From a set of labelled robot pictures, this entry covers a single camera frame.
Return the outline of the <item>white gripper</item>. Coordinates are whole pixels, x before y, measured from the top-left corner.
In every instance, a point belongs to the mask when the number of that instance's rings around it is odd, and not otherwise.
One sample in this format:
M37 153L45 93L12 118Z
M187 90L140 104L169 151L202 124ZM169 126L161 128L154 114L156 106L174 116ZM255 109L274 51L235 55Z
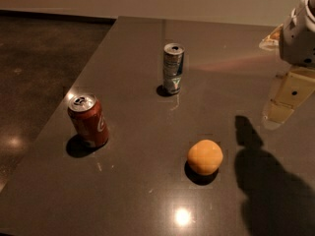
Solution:
M279 47L281 58L292 66L277 74L262 112L266 129L275 130L314 91L315 70L315 0L300 0L283 25L261 40L259 47L273 51Z

